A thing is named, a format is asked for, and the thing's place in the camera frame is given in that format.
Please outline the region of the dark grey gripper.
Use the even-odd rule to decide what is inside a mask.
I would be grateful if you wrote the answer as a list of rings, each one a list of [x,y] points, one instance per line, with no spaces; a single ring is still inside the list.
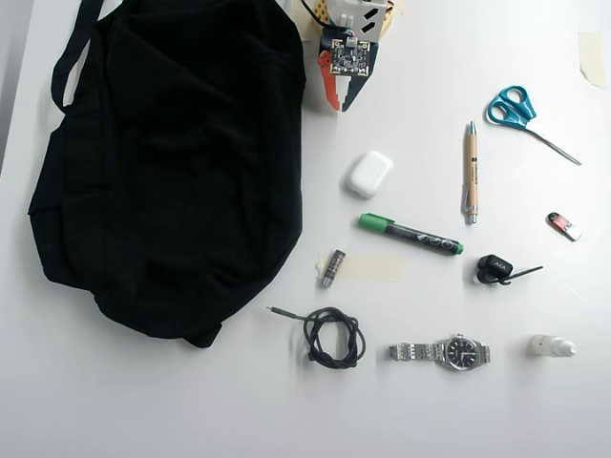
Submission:
[[[330,51],[333,48],[342,49],[344,52],[349,50],[348,42],[360,43],[367,41],[370,43],[369,53],[369,75],[352,76],[348,82],[348,91],[342,104],[342,112],[346,112],[354,102],[357,95],[361,92],[369,78],[373,75],[374,65],[378,53],[379,43],[371,38],[366,38],[354,28],[326,26],[322,29],[318,65],[324,81],[327,101],[335,111],[340,111],[341,105],[337,94],[336,75],[331,72]]]

